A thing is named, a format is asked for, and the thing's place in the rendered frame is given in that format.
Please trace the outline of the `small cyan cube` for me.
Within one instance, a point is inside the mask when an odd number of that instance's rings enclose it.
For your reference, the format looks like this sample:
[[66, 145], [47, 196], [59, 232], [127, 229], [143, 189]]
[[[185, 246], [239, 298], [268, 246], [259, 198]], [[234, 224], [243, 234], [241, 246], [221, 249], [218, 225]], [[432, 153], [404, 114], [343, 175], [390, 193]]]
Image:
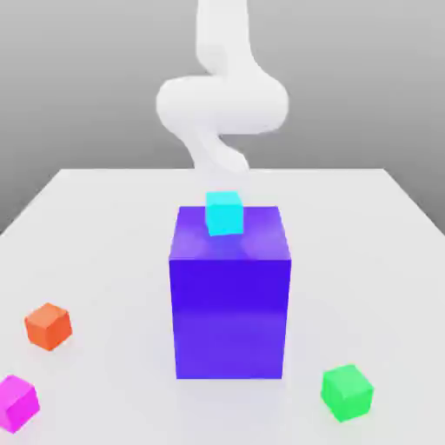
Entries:
[[243, 205], [236, 191], [206, 193], [205, 222], [210, 236], [241, 235]]

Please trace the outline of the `small orange cube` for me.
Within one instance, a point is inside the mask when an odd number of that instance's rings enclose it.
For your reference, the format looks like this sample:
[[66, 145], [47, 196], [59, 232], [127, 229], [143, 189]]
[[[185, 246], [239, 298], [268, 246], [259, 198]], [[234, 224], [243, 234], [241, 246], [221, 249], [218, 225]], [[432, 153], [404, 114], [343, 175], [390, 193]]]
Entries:
[[27, 315], [24, 323], [30, 342], [48, 351], [72, 335], [69, 312], [48, 302]]

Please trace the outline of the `small green cube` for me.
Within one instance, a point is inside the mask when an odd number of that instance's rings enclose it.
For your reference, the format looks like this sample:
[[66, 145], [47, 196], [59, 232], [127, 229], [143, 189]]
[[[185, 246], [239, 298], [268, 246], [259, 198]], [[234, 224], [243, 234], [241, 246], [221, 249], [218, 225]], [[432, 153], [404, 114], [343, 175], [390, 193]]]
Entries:
[[374, 387], [354, 364], [325, 371], [321, 398], [339, 422], [366, 415], [371, 407]]

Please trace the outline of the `small magenta cube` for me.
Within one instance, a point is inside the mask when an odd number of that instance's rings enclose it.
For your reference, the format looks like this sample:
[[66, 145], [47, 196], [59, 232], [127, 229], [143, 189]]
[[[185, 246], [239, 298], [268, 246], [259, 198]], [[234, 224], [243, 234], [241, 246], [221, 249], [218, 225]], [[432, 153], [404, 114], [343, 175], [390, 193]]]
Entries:
[[15, 375], [0, 382], [0, 428], [14, 434], [39, 410], [33, 384]]

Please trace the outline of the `large purple box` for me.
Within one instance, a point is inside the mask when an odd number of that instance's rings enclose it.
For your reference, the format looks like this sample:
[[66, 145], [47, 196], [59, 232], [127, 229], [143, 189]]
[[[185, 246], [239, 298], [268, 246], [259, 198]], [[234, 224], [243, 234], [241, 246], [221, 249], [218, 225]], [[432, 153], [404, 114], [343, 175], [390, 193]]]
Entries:
[[247, 207], [241, 235], [210, 236], [178, 210], [169, 255], [176, 376], [282, 377], [291, 255], [276, 207]]

